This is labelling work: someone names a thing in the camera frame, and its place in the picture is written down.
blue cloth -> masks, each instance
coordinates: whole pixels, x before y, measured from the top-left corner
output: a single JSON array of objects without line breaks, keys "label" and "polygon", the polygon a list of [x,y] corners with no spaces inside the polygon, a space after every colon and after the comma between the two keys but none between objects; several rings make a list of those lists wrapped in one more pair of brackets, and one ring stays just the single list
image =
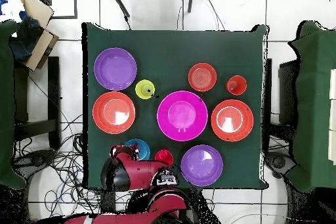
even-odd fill
[{"label": "blue cloth", "polygon": [[1,5],[5,4],[5,3],[8,3],[8,1],[7,0],[0,0],[0,15],[3,14],[3,12],[1,11]]},{"label": "blue cloth", "polygon": [[43,33],[43,28],[40,27],[36,19],[30,16],[25,17],[19,25],[21,28],[17,31],[18,37],[11,37],[9,46],[13,51],[15,60],[22,62],[32,55],[36,43]]}]

red plate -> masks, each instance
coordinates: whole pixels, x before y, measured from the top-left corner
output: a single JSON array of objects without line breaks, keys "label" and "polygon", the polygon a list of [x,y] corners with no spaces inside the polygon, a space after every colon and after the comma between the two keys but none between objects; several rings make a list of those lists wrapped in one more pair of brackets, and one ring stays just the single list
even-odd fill
[{"label": "red plate", "polygon": [[128,130],[135,120],[134,104],[123,93],[105,93],[93,105],[93,120],[104,132],[122,133]]},{"label": "red plate", "polygon": [[211,127],[224,141],[244,139],[253,128],[251,109],[242,101],[229,99],[216,106],[211,115]]},{"label": "red plate", "polygon": [[215,69],[205,63],[195,64],[188,74],[188,81],[193,89],[199,92],[210,90],[216,83],[217,75]]}]

purple plate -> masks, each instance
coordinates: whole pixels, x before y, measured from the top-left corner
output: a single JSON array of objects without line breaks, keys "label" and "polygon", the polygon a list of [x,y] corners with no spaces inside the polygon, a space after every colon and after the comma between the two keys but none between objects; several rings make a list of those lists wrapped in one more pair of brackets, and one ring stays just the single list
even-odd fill
[{"label": "purple plate", "polygon": [[200,135],[207,125],[207,107],[194,93],[177,91],[167,95],[160,103],[157,123],[170,139],[191,140]]},{"label": "purple plate", "polygon": [[137,64],[122,48],[102,51],[94,62],[94,75],[101,86],[112,91],[126,89],[137,75]]},{"label": "purple plate", "polygon": [[181,170],[183,177],[198,187],[213,184],[221,175],[223,160],[211,146],[198,145],[190,148],[183,156]]}]

floor tile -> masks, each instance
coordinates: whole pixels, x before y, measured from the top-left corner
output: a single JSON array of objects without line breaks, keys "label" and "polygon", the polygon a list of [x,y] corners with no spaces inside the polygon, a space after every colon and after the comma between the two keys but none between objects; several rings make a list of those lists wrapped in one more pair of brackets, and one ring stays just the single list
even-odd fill
[{"label": "floor tile", "polygon": [[[59,56],[61,109],[70,122],[83,113],[83,55],[80,41],[57,41],[51,56]],[[61,122],[66,122],[61,114]]]},{"label": "floor tile", "polygon": [[50,149],[48,133],[32,137],[31,143],[30,139],[24,139],[20,143],[17,142],[16,148],[21,148],[21,152],[23,150],[24,154],[27,154],[27,152],[33,152],[35,150],[48,150]]},{"label": "floor tile", "polygon": [[260,204],[215,204],[213,210],[222,224],[261,224],[260,212]]},{"label": "floor tile", "polygon": [[[279,113],[279,77],[278,70],[280,64],[289,62],[297,58],[294,50],[286,42],[268,42],[267,58],[272,59],[272,92],[271,111]],[[273,122],[278,116],[271,116]]]},{"label": "floor tile", "polygon": [[287,205],[262,205],[262,224],[285,224]]},{"label": "floor tile", "polygon": [[73,147],[74,138],[70,136],[83,132],[82,123],[71,123],[69,127],[67,126],[67,123],[61,124],[61,128],[63,130],[61,132],[61,143],[63,143],[61,146],[61,151],[63,152],[75,151],[75,148]]},{"label": "floor tile", "polygon": [[[137,26],[133,25],[133,10],[129,0],[121,0],[125,8],[131,15],[129,23],[133,30],[139,30]],[[146,8],[148,2],[142,1],[141,7]],[[141,17],[146,16],[147,12],[143,10]],[[123,12],[115,0],[100,0],[100,25],[103,28],[111,30],[128,30],[129,27],[124,19]]]},{"label": "floor tile", "polygon": [[57,188],[62,185],[63,183],[57,175],[57,172],[53,168],[47,167],[33,176],[29,187],[28,201],[44,202],[46,199],[46,201],[52,202],[56,199],[56,196],[53,192],[49,191],[56,191]]},{"label": "floor tile", "polygon": [[115,204],[115,210],[117,212],[122,212],[126,210],[126,203],[116,203]]},{"label": "floor tile", "polygon": [[291,41],[303,20],[317,20],[323,27],[336,26],[336,0],[267,0],[269,40]]},{"label": "floor tile", "polygon": [[[51,212],[45,207],[44,203],[28,203],[30,219],[31,220],[40,220],[43,218],[48,218]],[[56,207],[55,213],[59,213],[59,208]]]},{"label": "floor tile", "polygon": [[260,203],[261,190],[215,189],[214,203]]},{"label": "floor tile", "polygon": [[[185,10],[188,1],[184,0]],[[251,31],[265,24],[266,0],[211,0],[225,30]],[[216,30],[217,19],[208,0],[193,0],[192,12],[185,12],[185,30]]]},{"label": "floor tile", "polygon": [[60,39],[81,39],[81,23],[99,24],[99,0],[77,0],[77,19],[51,19],[47,30]]},{"label": "floor tile", "polygon": [[51,203],[28,203],[30,219],[44,219],[48,218],[53,211],[53,215],[71,215],[79,213],[98,213],[99,208],[92,208],[92,211],[87,206],[77,205],[76,203],[72,204],[57,204],[56,207]]},{"label": "floor tile", "polygon": [[31,77],[28,78],[27,90],[29,122],[48,120],[48,62],[44,64],[42,69],[37,69],[34,72],[29,71],[29,76]]},{"label": "floor tile", "polygon": [[175,30],[182,1],[128,0],[127,6],[129,6],[131,12],[131,27],[133,30]]},{"label": "floor tile", "polygon": [[[80,41],[57,41],[50,56],[59,56],[61,122],[69,122],[83,113],[83,57]],[[48,119],[48,61],[41,69],[30,72],[28,78],[28,107],[30,122]]]},{"label": "floor tile", "polygon": [[264,167],[264,179],[269,184],[267,189],[262,191],[262,202],[272,204],[286,204],[287,190],[283,179],[273,177],[271,170]]},{"label": "floor tile", "polygon": [[202,195],[204,196],[205,199],[212,200],[214,195],[214,189],[203,189]]},{"label": "floor tile", "polygon": [[115,202],[116,203],[126,203],[131,198],[130,192],[116,192]]}]

cardboard box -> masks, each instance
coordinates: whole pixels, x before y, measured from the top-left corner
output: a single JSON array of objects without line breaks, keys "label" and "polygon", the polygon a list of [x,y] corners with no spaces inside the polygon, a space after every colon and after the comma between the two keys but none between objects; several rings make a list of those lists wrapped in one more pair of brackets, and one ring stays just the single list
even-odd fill
[{"label": "cardboard box", "polygon": [[42,68],[51,50],[58,40],[58,36],[48,32],[47,27],[54,11],[40,0],[21,0],[28,16],[36,19],[44,29],[29,59],[24,62],[31,70]]}]

